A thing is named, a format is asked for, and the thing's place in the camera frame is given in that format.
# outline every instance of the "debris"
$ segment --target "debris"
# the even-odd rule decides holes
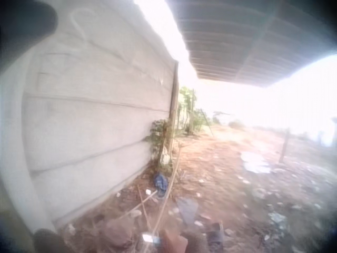
[[[198,209],[198,203],[193,199],[178,198],[177,205],[179,207],[180,214],[187,225],[191,225],[194,222],[194,217]]]
[[[225,233],[226,233],[226,235],[228,235],[228,236],[232,236],[235,232],[234,232],[233,230],[227,228],[227,229],[225,229]]]
[[[68,225],[68,231],[72,236],[74,236],[76,234],[76,229],[74,228],[74,226],[72,224]]]
[[[252,190],[252,195],[258,199],[265,199],[266,191],[263,188],[256,188]]]
[[[317,204],[317,203],[316,203],[314,206],[315,206],[317,209],[320,209],[320,210],[322,209],[322,207],[321,207],[319,204]]]
[[[178,207],[175,207],[172,209],[173,213],[179,213],[179,208]]]
[[[196,224],[199,227],[203,227],[204,225],[200,221],[195,221],[194,224]]]
[[[284,230],[286,229],[286,216],[283,216],[277,212],[272,212],[268,214],[269,217],[274,221],[276,224],[279,225],[279,228]]]
[[[164,177],[163,174],[158,173],[155,177],[154,177],[154,185],[157,188],[158,191],[158,196],[160,198],[162,198],[167,190],[167,179],[166,177]]]
[[[268,163],[260,154],[252,152],[242,152],[241,159],[244,162],[243,166],[247,171],[254,173],[270,173]]]
[[[285,169],[281,169],[281,168],[276,168],[273,170],[274,173],[280,173],[280,172],[286,172]]]
[[[291,246],[294,253],[305,253],[304,251],[298,250],[295,246]]]
[[[139,185],[137,185],[137,189],[138,189],[139,197],[140,197],[141,202],[142,202],[142,207],[143,207],[144,216],[145,216],[145,219],[146,219],[146,225],[147,225],[147,228],[148,228],[148,229],[151,229],[151,224],[150,224],[150,222],[148,221],[148,216],[147,216],[147,213],[146,213],[145,205],[144,205],[144,203],[143,203],[143,197],[142,197],[141,190],[139,189]]]
[[[200,214],[200,217],[201,217],[201,218],[204,218],[204,219],[206,219],[206,220],[211,220],[211,219],[212,219],[210,216],[208,216],[208,215],[206,215],[206,214],[204,214],[204,213]]]
[[[133,210],[132,212],[130,212],[130,217],[131,218],[136,218],[138,216],[142,215],[142,212],[140,210]]]
[[[112,219],[103,224],[102,235],[116,247],[123,247],[131,241],[133,221],[129,217]]]
[[[291,209],[295,209],[295,210],[301,210],[301,206],[299,206],[299,205],[293,205],[292,207],[291,207]]]

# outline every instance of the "litter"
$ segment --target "litter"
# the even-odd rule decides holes
[[[203,227],[204,225],[200,221],[195,221],[194,224],[196,224],[199,227]]]
[[[260,154],[242,152],[241,159],[244,162],[243,166],[247,171],[254,173],[270,173],[268,163]]]
[[[155,177],[154,177],[154,185],[157,188],[158,191],[158,197],[162,198],[164,197],[166,190],[167,190],[167,179],[166,177],[164,177],[163,174],[158,173]]]
[[[179,207],[179,211],[181,217],[187,225],[191,225],[194,223],[194,217],[196,211],[198,209],[198,203],[193,199],[188,198],[178,198],[177,205]]]
[[[74,226],[72,224],[68,225],[68,231],[72,236],[74,236],[76,234],[76,229],[74,228]]]

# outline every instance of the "sky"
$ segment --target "sky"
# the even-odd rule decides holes
[[[199,80],[172,13],[164,0],[134,0],[179,61],[179,83],[196,90],[197,107],[212,117],[214,111],[235,114],[248,125],[291,127],[314,139],[324,131],[327,143],[337,116],[337,55],[321,59],[267,88]]]

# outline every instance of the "white wall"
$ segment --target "white wall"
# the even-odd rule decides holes
[[[59,24],[33,48],[22,138],[37,195],[61,226],[146,166],[142,140],[169,116],[174,61],[132,1],[49,2]]]

